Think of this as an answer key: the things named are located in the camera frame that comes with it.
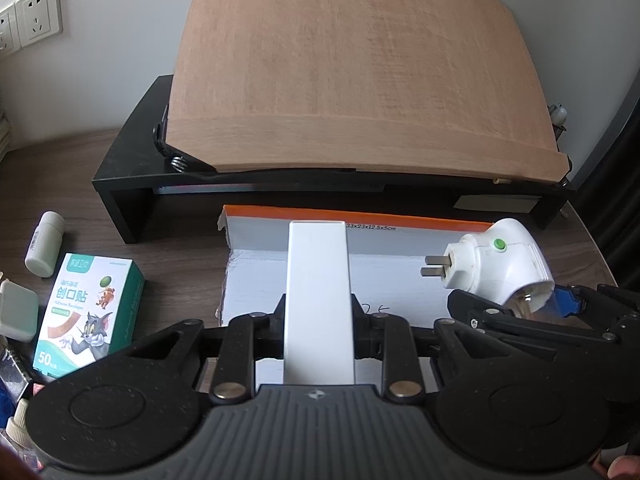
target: green and white box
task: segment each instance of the green and white box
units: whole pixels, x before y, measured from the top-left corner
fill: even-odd
[[[33,367],[58,378],[130,344],[144,284],[132,260],[67,253]]]

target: orange stripe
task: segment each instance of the orange stripe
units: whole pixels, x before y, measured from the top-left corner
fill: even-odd
[[[263,205],[228,204],[224,206],[224,211],[227,216],[274,218],[280,220],[338,220],[351,224],[388,225],[394,227],[415,227],[418,229],[438,229],[440,231],[464,231],[473,233],[481,233],[491,227],[491,224],[486,222],[450,220],[446,218],[359,213],[333,211],[329,209],[297,209]]]

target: white pill bottle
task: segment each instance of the white pill bottle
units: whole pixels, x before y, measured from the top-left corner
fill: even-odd
[[[56,260],[65,232],[65,219],[58,213],[47,211],[42,215],[31,237],[24,265],[36,276],[48,278],[56,269]]]

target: dark brown wood table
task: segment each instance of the dark brown wood table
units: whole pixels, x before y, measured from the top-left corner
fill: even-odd
[[[24,255],[43,212],[66,221],[66,252],[132,258],[146,278],[135,338],[196,317],[215,326],[228,257],[216,226],[230,194],[162,197],[134,245],[125,245],[91,184],[116,131],[71,137],[8,153],[0,163],[0,270],[49,300],[54,277],[24,267]],[[543,232],[532,229],[561,285],[615,284],[598,248],[570,205]]]

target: wall socket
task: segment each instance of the wall socket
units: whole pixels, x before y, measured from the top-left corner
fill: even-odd
[[[60,0],[18,0],[15,13],[21,46],[62,32]]]
[[[15,6],[0,10],[0,59],[20,50]]]

